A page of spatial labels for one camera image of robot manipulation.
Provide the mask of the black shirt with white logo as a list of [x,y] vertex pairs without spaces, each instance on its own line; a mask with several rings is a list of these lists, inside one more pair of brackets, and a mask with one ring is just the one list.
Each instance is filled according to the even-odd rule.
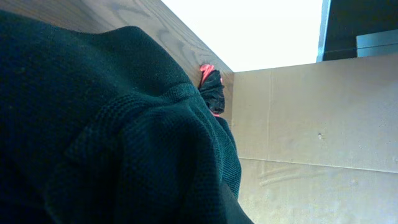
[[211,65],[1,13],[2,223],[249,223]]

